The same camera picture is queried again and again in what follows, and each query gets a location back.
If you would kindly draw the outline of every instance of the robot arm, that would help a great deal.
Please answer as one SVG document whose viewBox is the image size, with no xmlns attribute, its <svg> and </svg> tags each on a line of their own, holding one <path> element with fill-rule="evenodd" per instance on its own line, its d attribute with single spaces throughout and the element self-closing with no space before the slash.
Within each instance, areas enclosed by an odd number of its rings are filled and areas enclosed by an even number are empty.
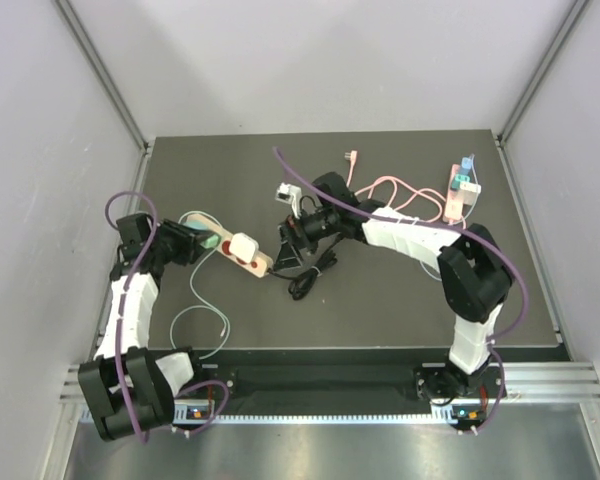
<svg viewBox="0 0 600 480">
<path fill-rule="evenodd" d="M 320 198 L 322 206 L 315 212 L 300 212 L 297 216 L 294 211 L 294 216 L 287 217 L 278 227 L 281 249 L 274 269 L 302 264 L 300 250 L 312 253 L 320 239 L 334 233 L 389 248 L 426 263 L 440 273 L 446 301 L 456 315 L 454 341 L 444 378 L 435 381 L 444 382 L 443 390 L 451 396 L 465 396 L 475 391 L 488 366 L 487 342 L 513 284 L 511 273 L 498 257 L 460 232 L 418 225 L 417 219 L 377 201 L 358 201 L 336 173 L 323 175 L 313 184 L 357 209 L 397 218 L 400 222 L 360 217 Z M 297 189 L 295 196 L 299 197 L 299 188 L 294 188 Z M 277 199 L 285 201 L 279 195 Z M 473 224 L 468 230 L 496 245 L 485 227 Z"/>
<path fill-rule="evenodd" d="M 117 225 L 121 244 L 118 261 L 110 274 L 113 299 L 105 335 L 94 359 L 80 365 L 78 370 L 80 388 L 104 440 L 133 433 L 114 362 L 122 296 L 125 296 L 120 332 L 123 368 L 133 385 L 130 392 L 134 410 L 142 430 L 146 431 L 173 421 L 175 396 L 200 373 L 197 356 L 189 348 L 160 352 L 147 348 L 151 311 L 164 267 L 168 263 L 194 263 L 207 248 L 217 245 L 213 232 L 165 220 L 157 227 L 156 236 L 125 292 L 131 265 L 149 239 L 150 217 L 143 213 L 130 215 L 119 219 Z"/>
<path fill-rule="evenodd" d="M 400 223 L 369 220 L 362 224 L 369 245 L 385 247 L 426 263 L 440 273 L 449 307 L 456 314 L 449 361 L 466 375 L 489 359 L 487 339 L 513 283 L 504 265 L 482 246 L 458 232 L 424 227 L 391 208 L 374 212 Z M 470 229 L 495 244 L 486 228 Z"/>
</svg>

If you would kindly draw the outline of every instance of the white wall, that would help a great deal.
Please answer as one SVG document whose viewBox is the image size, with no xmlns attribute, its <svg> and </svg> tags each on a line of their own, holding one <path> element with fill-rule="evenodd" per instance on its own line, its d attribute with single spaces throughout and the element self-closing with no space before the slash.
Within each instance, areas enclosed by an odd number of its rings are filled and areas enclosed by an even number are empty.
<svg viewBox="0 0 600 480">
<path fill-rule="evenodd" d="M 0 2 L 0 479 L 31 479 L 85 358 L 137 148 L 50 0 Z"/>
<path fill-rule="evenodd" d="M 73 0 L 147 136 L 491 128 L 565 0 Z"/>
<path fill-rule="evenodd" d="M 509 144 L 576 351 L 600 375 L 600 0 Z"/>
</svg>

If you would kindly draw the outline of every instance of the white plug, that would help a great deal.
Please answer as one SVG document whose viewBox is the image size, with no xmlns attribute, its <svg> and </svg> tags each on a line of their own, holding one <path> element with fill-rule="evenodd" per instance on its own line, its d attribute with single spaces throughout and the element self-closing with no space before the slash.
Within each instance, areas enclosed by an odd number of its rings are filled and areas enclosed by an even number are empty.
<svg viewBox="0 0 600 480">
<path fill-rule="evenodd" d="M 236 233 L 229 243 L 229 253 L 244 263 L 253 262 L 259 249 L 258 242 L 245 233 Z"/>
<path fill-rule="evenodd" d="M 458 191 L 460 192 L 462 203 L 465 205 L 473 205 L 476 203 L 476 200 L 478 200 L 478 195 L 482 192 L 482 187 L 475 183 L 460 182 Z"/>
<path fill-rule="evenodd" d="M 302 189 L 290 183 L 281 183 L 276 190 L 276 200 L 291 205 L 293 216 L 300 218 L 300 199 L 302 198 Z"/>
</svg>

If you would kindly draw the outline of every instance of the pink power strip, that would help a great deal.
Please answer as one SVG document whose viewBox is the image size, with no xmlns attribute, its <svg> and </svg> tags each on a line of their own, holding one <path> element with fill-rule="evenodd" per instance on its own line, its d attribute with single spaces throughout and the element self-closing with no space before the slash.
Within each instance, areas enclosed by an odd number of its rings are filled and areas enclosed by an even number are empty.
<svg viewBox="0 0 600 480">
<path fill-rule="evenodd" d="M 217 233 L 220 236 L 220 244 L 216 247 L 216 250 L 231 260 L 236 265 L 240 265 L 249 273 L 252 273 L 258 278 L 262 278 L 267 275 L 267 270 L 271 268 L 273 265 L 273 260 L 268 255 L 265 255 L 262 252 L 256 253 L 255 258 L 251 263 L 243 262 L 238 259 L 235 255 L 232 255 L 229 251 L 229 245 L 231 244 L 231 239 L 233 238 L 233 233 L 225 230 L 219 225 L 215 224 L 211 220 L 209 220 L 204 215 L 200 215 L 199 213 L 194 213 L 193 215 L 189 215 L 187 217 L 187 221 L 196 221 L 202 223 L 209 230 L 214 233 Z"/>
<path fill-rule="evenodd" d="M 451 182 L 458 173 L 460 165 L 453 165 L 451 167 L 451 177 L 449 177 L 449 186 L 447 188 L 447 203 L 444 207 L 444 215 L 442 219 L 447 223 L 455 223 L 462 220 L 462 207 L 464 201 L 462 200 L 463 195 L 460 191 L 451 190 Z"/>
</svg>

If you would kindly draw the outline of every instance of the metal floor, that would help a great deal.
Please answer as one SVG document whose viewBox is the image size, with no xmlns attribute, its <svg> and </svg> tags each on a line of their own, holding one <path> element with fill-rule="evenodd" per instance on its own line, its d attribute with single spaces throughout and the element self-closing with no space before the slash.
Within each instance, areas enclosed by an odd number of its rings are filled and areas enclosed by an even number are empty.
<svg viewBox="0 0 600 480">
<path fill-rule="evenodd" d="M 358 189 L 381 175 L 396 175 L 415 187 L 444 191 L 449 170 L 463 155 L 475 153 L 483 193 L 471 216 L 492 232 L 529 286 L 531 306 L 525 323 L 503 345 L 556 345 L 547 304 L 489 131 L 372 132 L 295 135 L 242 135 L 158 138 L 145 184 L 162 218 L 177 220 L 188 210 L 216 216 L 230 231 L 244 231 L 275 258 L 277 225 L 289 213 L 274 201 L 285 180 L 271 153 L 279 146 L 302 175 L 313 180 L 337 171 L 346 177 L 344 152 L 359 151 L 352 185 Z M 387 199 L 389 188 L 377 196 Z M 405 192 L 398 201 L 407 198 Z M 404 213 L 435 214 L 417 200 Z M 417 262 L 388 250 L 353 241 L 338 245 L 339 263 L 321 277 L 304 300 L 294 302 L 287 282 L 259 280 L 220 256 L 213 256 L 196 278 L 198 290 L 231 320 L 226 348 L 368 348 L 448 346 L 454 315 L 441 285 Z M 193 267 L 169 266 L 154 306 L 151 345 L 169 346 L 169 326 L 195 303 L 189 290 Z M 499 328 L 520 308 L 517 287 L 499 318 Z M 194 310 L 175 328 L 176 345 L 212 348 L 222 323 L 215 314 Z"/>
<path fill-rule="evenodd" d="M 600 479 L 577 405 L 504 405 L 475 437 L 427 425 L 219 425 L 105 443 L 80 425 L 66 480 Z"/>
</svg>

